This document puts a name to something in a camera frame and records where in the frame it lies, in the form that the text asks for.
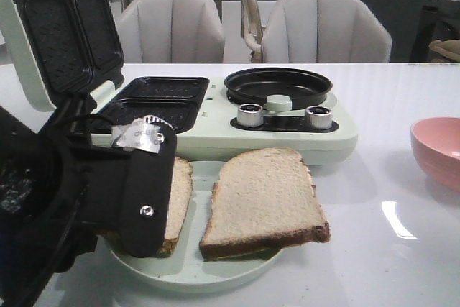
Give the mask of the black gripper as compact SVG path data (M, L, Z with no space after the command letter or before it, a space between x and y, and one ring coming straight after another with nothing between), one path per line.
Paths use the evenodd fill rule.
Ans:
M78 214L95 161L119 153L92 145L95 108L88 94L68 93L39 132L1 111L3 306L33 306L54 274L96 247ZM120 236L134 257L155 255L164 241L176 144L173 127L153 115L134 120L120 138L129 156Z

